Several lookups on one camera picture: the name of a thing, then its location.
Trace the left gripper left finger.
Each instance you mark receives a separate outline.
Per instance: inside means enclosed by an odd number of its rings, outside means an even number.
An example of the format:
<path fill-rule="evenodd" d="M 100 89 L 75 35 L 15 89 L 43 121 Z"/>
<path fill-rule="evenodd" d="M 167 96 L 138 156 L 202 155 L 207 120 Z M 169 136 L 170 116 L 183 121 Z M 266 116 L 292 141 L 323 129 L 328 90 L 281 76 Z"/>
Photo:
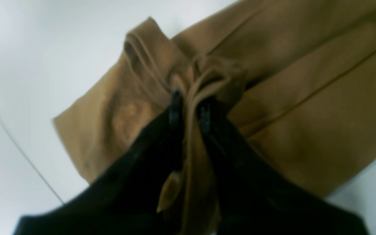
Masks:
<path fill-rule="evenodd" d="M 19 220 L 15 235 L 171 235 L 157 212 L 162 186 L 182 169 L 182 95 L 88 189 L 64 206 Z"/>

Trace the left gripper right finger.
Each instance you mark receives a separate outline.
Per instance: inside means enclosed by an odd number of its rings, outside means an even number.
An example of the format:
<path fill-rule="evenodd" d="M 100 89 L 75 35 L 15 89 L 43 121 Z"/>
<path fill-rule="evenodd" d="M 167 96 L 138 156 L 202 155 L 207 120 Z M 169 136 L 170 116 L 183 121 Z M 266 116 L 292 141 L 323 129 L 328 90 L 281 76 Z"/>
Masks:
<path fill-rule="evenodd" d="M 212 98 L 197 108 L 215 174 L 218 235 L 367 235 L 357 215 L 326 203 L 277 173 Z"/>

